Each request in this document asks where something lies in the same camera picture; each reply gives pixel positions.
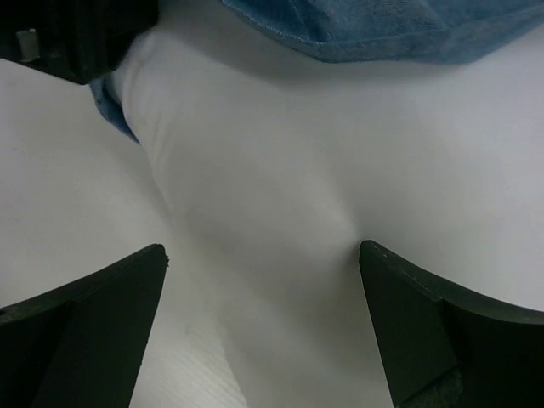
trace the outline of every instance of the wrinkled white fabric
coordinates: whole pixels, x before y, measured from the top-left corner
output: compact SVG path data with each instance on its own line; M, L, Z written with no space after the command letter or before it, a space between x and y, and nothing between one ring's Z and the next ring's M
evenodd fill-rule
M365 239L544 309L542 72L542 28L472 65L324 65L213 0L132 46L115 89L247 406L392 406Z

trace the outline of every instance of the blue denim fabric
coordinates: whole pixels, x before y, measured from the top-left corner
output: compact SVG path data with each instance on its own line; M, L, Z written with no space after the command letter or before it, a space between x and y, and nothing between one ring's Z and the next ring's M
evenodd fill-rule
M466 63L544 22L544 0L219 0L265 35L326 62ZM100 113L135 139L104 81Z

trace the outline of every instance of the black object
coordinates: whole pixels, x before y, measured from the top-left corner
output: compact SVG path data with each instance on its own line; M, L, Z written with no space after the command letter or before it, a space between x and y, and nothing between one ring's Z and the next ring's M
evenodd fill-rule
M360 271L395 406L539 405L544 313L458 286L373 241L360 247Z
M157 0L9 0L0 58L84 84L115 70L157 19Z
M166 269L149 246L0 310L0 406L127 408Z

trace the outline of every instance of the white surface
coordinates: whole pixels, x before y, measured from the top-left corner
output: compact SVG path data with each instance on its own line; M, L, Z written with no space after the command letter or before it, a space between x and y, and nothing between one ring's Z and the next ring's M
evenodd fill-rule
M248 406L391 406L364 239L544 309L544 28L473 65L323 65L172 4L116 89Z
M0 61L0 307L153 242L172 262L131 406L215 406L236 385L144 152L88 88Z

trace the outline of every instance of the white sheet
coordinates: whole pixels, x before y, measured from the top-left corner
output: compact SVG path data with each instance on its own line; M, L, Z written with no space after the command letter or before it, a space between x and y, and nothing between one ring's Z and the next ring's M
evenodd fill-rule
M114 83L247 406L391 406L364 239L544 309L543 28L473 65L324 65L170 3Z

